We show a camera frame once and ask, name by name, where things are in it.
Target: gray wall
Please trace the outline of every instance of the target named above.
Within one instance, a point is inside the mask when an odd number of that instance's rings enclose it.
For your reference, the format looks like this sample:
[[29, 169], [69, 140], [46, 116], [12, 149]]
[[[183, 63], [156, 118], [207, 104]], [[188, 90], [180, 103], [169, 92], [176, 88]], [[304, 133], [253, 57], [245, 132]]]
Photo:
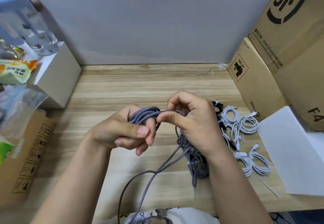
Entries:
[[229, 62], [269, 0], [41, 1], [79, 63], [149, 64]]

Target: hand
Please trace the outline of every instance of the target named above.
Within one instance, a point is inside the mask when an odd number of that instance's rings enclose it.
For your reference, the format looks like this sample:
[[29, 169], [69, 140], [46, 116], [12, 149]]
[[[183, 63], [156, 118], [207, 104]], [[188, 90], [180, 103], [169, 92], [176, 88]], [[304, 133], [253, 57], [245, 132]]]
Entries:
[[180, 110], [183, 116], [166, 111], [161, 113], [156, 121], [179, 127], [188, 141], [205, 157], [220, 146], [226, 146], [211, 101], [180, 90], [168, 100], [168, 110]]
[[147, 119], [144, 125], [129, 123], [130, 117], [142, 107], [132, 104], [116, 112], [111, 117], [91, 128], [87, 135], [108, 148], [123, 147], [128, 150], [136, 148], [140, 156], [148, 146], [153, 144], [156, 134], [156, 121]]

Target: person's right hand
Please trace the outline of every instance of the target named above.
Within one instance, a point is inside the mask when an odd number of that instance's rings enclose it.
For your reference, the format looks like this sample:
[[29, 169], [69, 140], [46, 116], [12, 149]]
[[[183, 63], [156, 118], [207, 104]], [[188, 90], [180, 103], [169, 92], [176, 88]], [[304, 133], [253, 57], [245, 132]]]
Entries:
[[168, 110], [156, 122], [167, 122], [179, 127], [188, 141], [205, 157], [215, 150], [227, 147], [219, 128], [213, 103], [190, 92], [179, 90], [168, 100]]

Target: red dashed border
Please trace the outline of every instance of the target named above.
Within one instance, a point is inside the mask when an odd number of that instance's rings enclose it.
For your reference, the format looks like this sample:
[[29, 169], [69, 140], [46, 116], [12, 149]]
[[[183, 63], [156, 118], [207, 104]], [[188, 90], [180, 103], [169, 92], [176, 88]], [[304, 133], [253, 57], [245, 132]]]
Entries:
[[[237, 79], [236, 74], [235, 74], [235, 73], [233, 72], [233, 70], [232, 70], [232, 65], [233, 65], [234, 62], [236, 61], [238, 55], [240, 55], [242, 61], [244, 62], [245, 66], [247, 67], [246, 70], [245, 70], [245, 72], [243, 73], [243, 75], [240, 77], [240, 79]], [[242, 77], [245, 75], [245, 73], [248, 71], [249, 67], [248, 67], [248, 65], [246, 64], [246, 62], [244, 61], [244, 59], [242, 58], [241, 54], [237, 54], [236, 57], [235, 57], [235, 59], [234, 59], [234, 61], [233, 61], [233, 63], [232, 63], [231, 66], [229, 67], [229, 69], [230, 69], [231, 72], [233, 73], [233, 76], [235, 77], [235, 79], [239, 82], [239, 81], [242, 79]]]

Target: white box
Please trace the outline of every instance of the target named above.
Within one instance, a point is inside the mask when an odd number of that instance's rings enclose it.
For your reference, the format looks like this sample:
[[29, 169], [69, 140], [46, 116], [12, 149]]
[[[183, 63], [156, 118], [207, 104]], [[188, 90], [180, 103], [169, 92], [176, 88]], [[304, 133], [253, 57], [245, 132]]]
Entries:
[[323, 132], [306, 131], [285, 106], [258, 133], [288, 193], [324, 196]]
[[81, 67], [66, 44], [60, 44], [57, 53], [40, 59], [27, 82], [29, 88], [49, 95], [42, 108], [64, 108], [81, 73]]

